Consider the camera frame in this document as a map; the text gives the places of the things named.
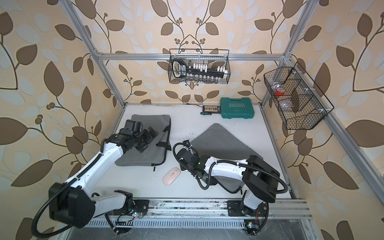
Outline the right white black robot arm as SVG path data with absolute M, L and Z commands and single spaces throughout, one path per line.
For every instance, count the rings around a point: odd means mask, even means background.
M 172 147 L 172 153 L 182 170 L 188 171 L 204 191 L 218 177 L 241 181 L 247 186 L 239 211 L 242 215 L 255 218 L 244 229 L 250 236 L 256 236 L 266 225 L 269 204 L 276 202 L 276 195 L 289 190 L 287 183 L 280 178 L 280 173 L 259 155 L 250 155 L 244 160 L 200 157 L 189 141 L 176 143 Z

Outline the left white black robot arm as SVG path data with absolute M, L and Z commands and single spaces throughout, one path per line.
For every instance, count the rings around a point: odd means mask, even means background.
M 72 227 L 83 228 L 93 218 L 104 215 L 113 231 L 119 230 L 112 224 L 108 212 L 120 211 L 124 215 L 137 211 L 132 193 L 115 190 L 99 195 L 93 191 L 96 183 L 112 164 L 130 149 L 143 153 L 158 133 L 151 127 L 144 129 L 141 122 L 127 120 L 117 134 L 112 134 L 101 143 L 100 151 L 84 168 L 68 178 L 64 183 L 55 183 L 49 189 L 49 199 L 36 213 L 32 225 L 32 235 L 37 238 L 50 238 Z M 65 227 L 51 232 L 41 233 L 38 221 L 45 209 L 50 219 L 66 224 Z

